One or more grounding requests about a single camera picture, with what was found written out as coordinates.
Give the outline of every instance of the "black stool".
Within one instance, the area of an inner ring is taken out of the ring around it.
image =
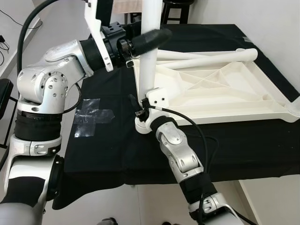
[[[189,6],[195,0],[164,0],[164,10],[161,17],[161,23],[167,24],[168,20],[179,21],[180,24],[188,23]],[[169,18],[171,8],[181,8],[180,18]]]

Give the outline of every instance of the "black padding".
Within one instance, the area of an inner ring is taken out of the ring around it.
[[[131,42],[134,48],[134,56],[145,54],[159,46],[162,46],[172,37],[168,29],[151,30],[145,34],[134,37]]]
[[[56,156],[49,178],[47,201],[53,200],[60,192],[62,174],[64,171],[64,158]]]
[[[15,136],[26,141],[50,141],[60,137],[61,117],[49,120],[17,114]]]
[[[172,122],[175,126],[177,126],[176,121],[172,117],[160,116],[151,123],[150,128],[154,133],[156,133],[157,129],[167,122]]]
[[[105,67],[94,38],[81,41],[80,44],[82,46],[85,58],[93,71]]]
[[[9,79],[0,79],[0,120],[2,119],[10,94],[13,90],[13,83]]]
[[[34,207],[42,194],[44,183],[45,180],[39,177],[10,179],[7,193],[1,203],[23,203]]]
[[[112,9],[113,0],[97,1],[96,19],[101,20],[102,26],[109,26],[109,23],[111,21]]]
[[[217,192],[207,173],[200,173],[184,180],[180,183],[180,187],[187,202],[190,204],[199,201],[202,194],[207,195],[209,193],[211,195]]]

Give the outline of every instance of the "black cloth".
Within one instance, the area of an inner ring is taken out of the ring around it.
[[[256,48],[235,25],[166,25],[172,39],[162,49],[181,52],[232,51]],[[258,49],[255,61],[277,87],[293,101],[299,93]],[[136,96],[132,68],[111,73],[102,69],[82,85],[84,98],[100,98],[99,109],[111,109],[115,118],[97,124],[92,137],[74,138],[71,130],[65,156],[62,190],[53,208],[61,209],[80,196],[123,184],[176,183],[154,134],[135,130],[135,114],[128,98]],[[196,134],[192,126],[181,127]],[[300,120],[261,120],[201,125],[205,135],[216,137],[220,148],[211,167],[211,180],[240,180],[299,174]],[[188,143],[204,163],[202,141]],[[208,140],[209,153],[215,143]]]

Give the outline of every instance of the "white bracket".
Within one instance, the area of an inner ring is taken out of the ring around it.
[[[113,71],[113,64],[111,61],[111,58],[109,57],[109,54],[107,52],[107,49],[105,47],[105,44],[103,42],[103,39],[101,37],[101,20],[96,19],[96,12],[97,12],[97,0],[89,0],[89,2],[85,5],[85,11],[84,11],[84,18],[86,20],[86,23],[88,24],[88,27],[90,29],[90,32],[96,42],[96,45],[98,47],[98,50],[101,54],[102,60],[105,64],[105,68],[107,72]]]
[[[165,88],[156,88],[147,92],[146,97],[152,106],[168,108],[169,98]],[[149,109],[149,117],[146,122],[140,122],[138,118],[135,119],[135,128],[140,134],[148,134],[152,130],[151,123],[160,116],[169,116],[169,113],[156,109]]]

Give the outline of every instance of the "white wall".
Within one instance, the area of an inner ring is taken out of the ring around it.
[[[189,23],[236,24],[300,92],[300,0],[197,0]]]
[[[236,24],[300,92],[300,0],[197,0],[189,23]],[[241,183],[260,225],[300,224],[300,176]]]
[[[34,5],[32,0],[1,0],[0,9],[9,14],[17,22],[23,24],[29,13],[34,9]],[[35,22],[36,20],[34,20],[30,26],[34,26]],[[0,66],[0,76],[15,54],[21,28],[20,25],[14,23],[6,15],[0,13],[0,35],[3,35],[6,42],[10,45],[9,54],[7,54],[6,51],[1,50],[4,54],[5,62]]]

